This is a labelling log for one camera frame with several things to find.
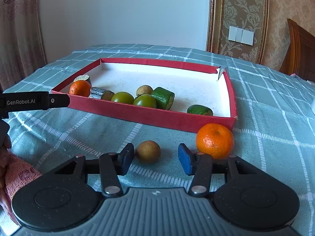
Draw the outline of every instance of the black circular joint cover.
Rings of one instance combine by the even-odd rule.
[[[213,204],[229,222],[249,230],[276,230],[299,211],[296,193],[268,175],[240,175],[221,186]]]
[[[43,175],[21,188],[12,209],[22,226],[37,231],[61,231],[87,221],[101,198],[73,175]]]

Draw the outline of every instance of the orange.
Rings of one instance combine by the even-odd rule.
[[[91,93],[92,85],[87,81],[78,80],[70,86],[69,94],[88,97]]]
[[[196,135],[199,152],[212,155],[214,159],[226,158],[234,147],[232,132],[223,125],[208,123]]]

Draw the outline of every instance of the red box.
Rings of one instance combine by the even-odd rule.
[[[115,93],[127,91],[133,96],[135,96],[136,88],[144,84],[150,85],[153,89],[156,87],[169,88],[175,93],[171,110],[140,107],[75,95],[69,95],[70,105],[68,107],[121,120],[193,133],[197,133],[207,123],[219,123],[232,130],[237,118],[234,90],[226,71],[223,72],[223,77],[215,82],[215,79],[218,78],[218,68],[161,59],[101,58],[65,79],[54,87],[52,92],[68,93],[73,80],[84,74],[90,75],[94,87],[106,88]],[[214,116],[184,112],[193,102],[210,107]]]

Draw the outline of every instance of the white wall switch plate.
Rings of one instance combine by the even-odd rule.
[[[237,27],[230,26],[229,37],[228,37],[230,41],[235,41],[236,31],[237,31]]]
[[[243,29],[237,28],[237,30],[236,30],[236,38],[235,38],[236,42],[241,42],[242,34],[243,34]]]
[[[254,41],[254,32],[243,30],[241,43],[253,45],[253,41]]]

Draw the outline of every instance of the pink towel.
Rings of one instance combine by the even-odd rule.
[[[11,201],[14,194],[41,175],[30,164],[9,152],[9,161],[5,174],[6,189],[5,191],[0,189],[0,204],[15,223],[17,221],[11,210]]]

